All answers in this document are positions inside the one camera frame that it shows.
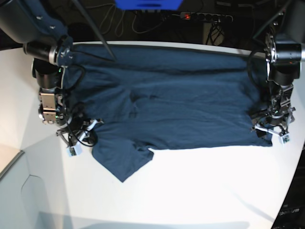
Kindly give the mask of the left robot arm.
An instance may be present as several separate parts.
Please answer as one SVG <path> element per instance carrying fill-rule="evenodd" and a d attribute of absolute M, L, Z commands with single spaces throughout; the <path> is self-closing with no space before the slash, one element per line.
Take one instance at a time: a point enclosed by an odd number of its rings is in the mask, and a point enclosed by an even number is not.
<path fill-rule="evenodd" d="M 288 142 L 295 111 L 291 105 L 293 81 L 299 79 L 305 60 L 304 22 L 305 2 L 287 0 L 253 35 L 260 46 L 248 56 L 247 74 L 266 99 L 266 108 L 251 115 L 252 130 L 259 138 L 271 134 Z M 252 74 L 252 59 L 258 52 L 265 54 L 266 86 L 257 84 Z"/>

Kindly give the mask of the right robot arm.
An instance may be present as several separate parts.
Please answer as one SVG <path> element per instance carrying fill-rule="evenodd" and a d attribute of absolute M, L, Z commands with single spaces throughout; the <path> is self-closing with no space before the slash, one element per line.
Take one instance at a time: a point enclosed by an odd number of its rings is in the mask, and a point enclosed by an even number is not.
<path fill-rule="evenodd" d="M 101 40 L 112 59 L 105 59 L 99 56 L 96 58 L 104 61 L 114 61 L 115 55 L 109 48 L 103 35 L 97 28 L 95 22 L 80 2 L 72 0 L 73 4 L 79 10 L 81 15 L 87 20 L 94 33 Z M 45 93 L 55 94 L 55 115 L 53 119 L 47 122 L 59 125 L 59 135 L 69 133 L 75 135 L 75 140 L 79 141 L 81 134 L 85 133 L 86 127 L 82 123 L 84 118 L 80 115 L 71 114 L 67 111 L 65 103 L 56 105 L 57 99 L 61 102 L 61 96 L 66 96 L 62 91 L 69 93 L 74 90 L 84 76 L 82 67 L 72 64 L 73 55 L 76 51 L 73 48 L 73 39 L 68 35 L 66 25 L 60 17 L 55 15 L 56 12 L 48 6 L 47 0 L 1 0 L 0 1 L 0 29 L 6 33 L 15 42 L 23 45 L 25 54 L 34 58 L 34 67 L 32 70 L 33 77 L 37 78 L 40 90 Z M 56 89 L 59 87 L 60 80 L 63 80 L 64 70 L 66 68 L 77 67 L 81 70 L 81 76 L 71 89 Z M 38 71 L 38 67 L 51 70 L 46 76 Z"/>

